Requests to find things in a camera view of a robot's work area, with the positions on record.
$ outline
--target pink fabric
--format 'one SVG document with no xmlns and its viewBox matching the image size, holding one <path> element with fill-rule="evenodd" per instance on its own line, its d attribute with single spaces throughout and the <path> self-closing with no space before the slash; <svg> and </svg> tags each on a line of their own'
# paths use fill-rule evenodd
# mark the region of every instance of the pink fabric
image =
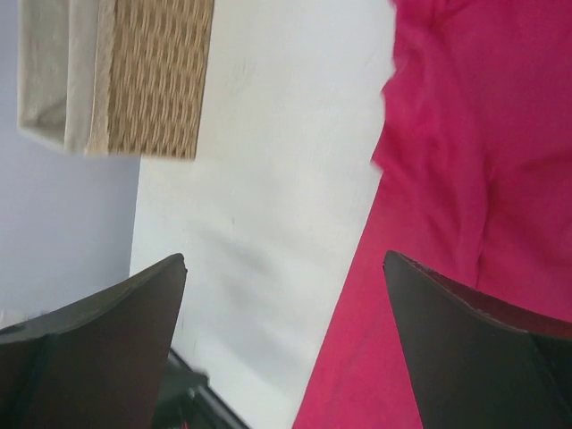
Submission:
<svg viewBox="0 0 572 429">
<path fill-rule="evenodd" d="M 384 175 L 297 429 L 421 427 L 388 249 L 572 321 L 572 2 L 395 4 Z"/>
</svg>

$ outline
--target white wall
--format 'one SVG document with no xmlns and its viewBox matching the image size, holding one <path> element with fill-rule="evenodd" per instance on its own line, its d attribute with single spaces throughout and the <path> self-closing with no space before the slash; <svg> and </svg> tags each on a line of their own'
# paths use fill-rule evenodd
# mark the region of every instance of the white wall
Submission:
<svg viewBox="0 0 572 429">
<path fill-rule="evenodd" d="M 139 160 L 64 156 L 16 130 L 18 2 L 0 13 L 0 308 L 53 309 L 129 275 Z"/>
</svg>

